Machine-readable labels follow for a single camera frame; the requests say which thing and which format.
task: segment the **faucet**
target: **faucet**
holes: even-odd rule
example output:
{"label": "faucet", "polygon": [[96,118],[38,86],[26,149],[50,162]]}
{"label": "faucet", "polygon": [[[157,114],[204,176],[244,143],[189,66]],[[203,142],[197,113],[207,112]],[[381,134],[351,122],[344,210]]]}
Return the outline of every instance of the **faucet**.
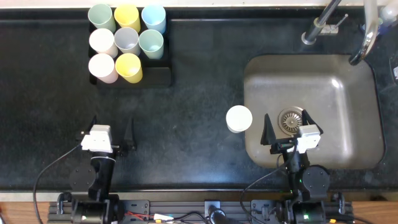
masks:
{"label": "faucet", "polygon": [[[321,33],[322,29],[326,26],[326,21],[330,15],[337,8],[341,0],[331,0],[329,5],[323,10],[320,17],[313,21],[308,32],[302,34],[302,41],[304,44],[312,45],[317,40],[317,36]],[[376,40],[377,30],[379,28],[379,18],[377,13],[377,2],[376,0],[364,0],[364,11],[366,29],[364,34],[364,40],[360,48],[351,55],[348,62],[350,65],[357,65],[362,61],[372,49],[374,41]]]}

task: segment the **cup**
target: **cup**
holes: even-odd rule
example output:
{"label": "cup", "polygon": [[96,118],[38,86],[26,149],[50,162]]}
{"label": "cup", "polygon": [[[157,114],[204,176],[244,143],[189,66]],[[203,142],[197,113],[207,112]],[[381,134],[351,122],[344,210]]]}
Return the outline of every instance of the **cup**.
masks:
{"label": "cup", "polygon": [[122,54],[116,60],[116,71],[129,83],[137,83],[142,79],[141,61],[137,55]]}
{"label": "cup", "polygon": [[114,43],[123,53],[139,55],[141,50],[138,44],[138,33],[135,29],[125,27],[114,34]]}
{"label": "cup", "polygon": [[88,62],[88,70],[105,83],[114,83],[118,79],[114,61],[107,54],[96,54]]}
{"label": "cup", "polygon": [[116,30],[116,24],[112,16],[112,9],[105,4],[97,4],[88,11],[88,19],[97,29],[104,28],[112,33]]}
{"label": "cup", "polygon": [[118,56],[118,48],[114,43],[114,36],[108,29],[96,29],[88,39],[90,46],[98,53],[110,55],[112,58]]}
{"label": "cup", "polygon": [[123,4],[114,11],[114,18],[121,27],[130,27],[137,32],[141,30],[139,23],[139,13],[135,5]]}
{"label": "cup", "polygon": [[164,34],[166,31],[166,10],[160,5],[146,6],[141,13],[142,20],[148,29]]}
{"label": "cup", "polygon": [[163,36],[156,30],[145,30],[139,36],[139,46],[150,59],[163,56]]}
{"label": "cup", "polygon": [[226,114],[226,124],[233,133],[247,130],[253,121],[250,110],[241,105],[231,107]]}

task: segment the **faucet base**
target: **faucet base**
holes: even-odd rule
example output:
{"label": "faucet base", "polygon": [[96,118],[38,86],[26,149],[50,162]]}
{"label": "faucet base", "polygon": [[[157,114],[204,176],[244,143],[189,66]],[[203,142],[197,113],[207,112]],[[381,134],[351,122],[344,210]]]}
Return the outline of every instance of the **faucet base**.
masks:
{"label": "faucet base", "polygon": [[302,41],[304,44],[307,44],[307,45],[313,45],[313,44],[315,44],[315,41],[317,41],[317,39],[315,38],[313,41],[307,41],[307,40],[305,39],[305,33],[306,33],[306,32],[304,32],[304,33],[301,35],[301,41]]}

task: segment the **stainless steel sink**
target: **stainless steel sink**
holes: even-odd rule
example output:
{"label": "stainless steel sink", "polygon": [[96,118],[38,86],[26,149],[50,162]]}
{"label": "stainless steel sink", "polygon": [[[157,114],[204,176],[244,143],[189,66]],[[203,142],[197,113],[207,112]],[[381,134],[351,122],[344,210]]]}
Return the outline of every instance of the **stainless steel sink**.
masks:
{"label": "stainless steel sink", "polygon": [[260,145],[264,115],[269,114],[277,138],[301,125],[301,109],[324,130],[316,149],[307,151],[312,164],[331,169],[366,169],[383,157],[376,87],[366,62],[348,63],[348,55],[264,55],[244,71],[244,105],[253,115],[246,131],[246,150],[264,167],[276,167],[277,155]]}

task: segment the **wooden floor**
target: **wooden floor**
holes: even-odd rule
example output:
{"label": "wooden floor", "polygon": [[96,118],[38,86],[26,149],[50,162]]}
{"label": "wooden floor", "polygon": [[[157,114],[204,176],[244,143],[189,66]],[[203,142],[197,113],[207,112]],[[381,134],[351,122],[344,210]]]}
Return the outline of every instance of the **wooden floor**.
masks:
{"label": "wooden floor", "polygon": [[[39,202],[38,206],[45,223],[49,203]],[[353,206],[356,216],[373,223],[398,223],[398,202],[354,202]],[[0,209],[6,224],[38,223],[32,202],[0,202]]]}

